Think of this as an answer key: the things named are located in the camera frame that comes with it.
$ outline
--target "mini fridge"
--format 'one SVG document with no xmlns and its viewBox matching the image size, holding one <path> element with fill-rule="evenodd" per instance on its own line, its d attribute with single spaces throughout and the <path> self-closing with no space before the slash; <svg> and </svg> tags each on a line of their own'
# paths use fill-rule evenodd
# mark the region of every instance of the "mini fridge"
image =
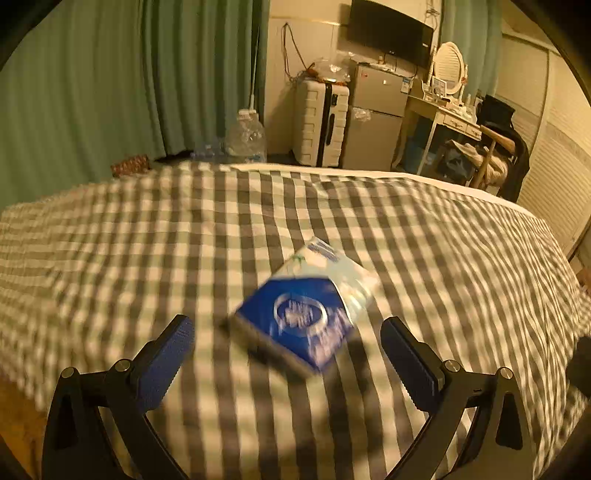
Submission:
<svg viewBox="0 0 591 480">
<path fill-rule="evenodd" d="M 343 168 L 390 171 L 409 90 L 408 78 L 357 66 L 350 87 Z"/>
</svg>

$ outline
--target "metal screw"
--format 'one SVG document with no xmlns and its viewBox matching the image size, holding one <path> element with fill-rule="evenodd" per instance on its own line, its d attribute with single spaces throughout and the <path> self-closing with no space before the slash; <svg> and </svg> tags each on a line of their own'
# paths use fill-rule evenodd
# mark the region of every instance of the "metal screw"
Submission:
<svg viewBox="0 0 591 480">
<path fill-rule="evenodd" d="M 510 368 L 507 367 L 501 368 L 501 375 L 505 377 L 507 380 L 511 380 L 511 378 L 513 378 L 513 372 Z"/>
<path fill-rule="evenodd" d="M 70 378 L 72 375 L 74 375 L 75 371 L 76 370 L 74 369 L 74 367 L 65 368 L 64 370 L 61 371 L 61 377 L 62 378 Z"/>
<path fill-rule="evenodd" d="M 455 360 L 445 360 L 443 366 L 450 372 L 458 372 L 462 368 L 462 366 Z"/>
<path fill-rule="evenodd" d="M 115 364 L 115 370 L 117 370 L 118 372 L 127 372 L 127 370 L 129 370 L 129 367 L 131 367 L 131 362 L 127 359 L 119 360 Z"/>
</svg>

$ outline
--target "checkered bedspread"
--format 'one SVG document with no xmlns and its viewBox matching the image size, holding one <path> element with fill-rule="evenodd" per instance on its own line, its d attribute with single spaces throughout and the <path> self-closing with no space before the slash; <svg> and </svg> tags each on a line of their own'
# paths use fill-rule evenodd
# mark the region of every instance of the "checkered bedspread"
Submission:
<svg viewBox="0 0 591 480">
<path fill-rule="evenodd" d="M 336 365 L 304 382 L 219 325 L 312 236 L 381 288 Z M 516 372 L 536 474 L 586 406 L 564 370 L 590 304 L 545 222 L 505 205 L 413 179 L 182 164 L 2 213 L 0 365 L 39 408 L 64 367 L 132 358 L 177 313 L 196 348 L 152 423 L 194 478 L 382 480 L 425 421 L 380 350 L 392 315 L 467 370 Z"/>
</svg>

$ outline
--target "white oval mirror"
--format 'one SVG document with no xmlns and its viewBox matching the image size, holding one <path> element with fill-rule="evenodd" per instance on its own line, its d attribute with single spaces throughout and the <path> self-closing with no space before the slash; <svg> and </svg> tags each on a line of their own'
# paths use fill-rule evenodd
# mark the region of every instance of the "white oval mirror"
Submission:
<svg viewBox="0 0 591 480">
<path fill-rule="evenodd" d="M 447 84 L 447 93 L 453 95 L 462 87 L 462 76 L 464 72 L 464 59 L 462 54 L 453 42 L 441 45 L 433 59 L 434 75 Z"/>
</svg>

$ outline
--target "tissue pack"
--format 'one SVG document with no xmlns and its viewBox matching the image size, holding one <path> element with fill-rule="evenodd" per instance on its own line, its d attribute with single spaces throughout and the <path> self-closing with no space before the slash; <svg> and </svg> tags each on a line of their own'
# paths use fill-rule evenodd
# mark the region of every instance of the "tissue pack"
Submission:
<svg viewBox="0 0 591 480">
<path fill-rule="evenodd" d="M 246 299 L 236 321 L 249 344 L 301 373 L 320 372 L 365 314 L 378 279 L 313 238 Z"/>
</svg>

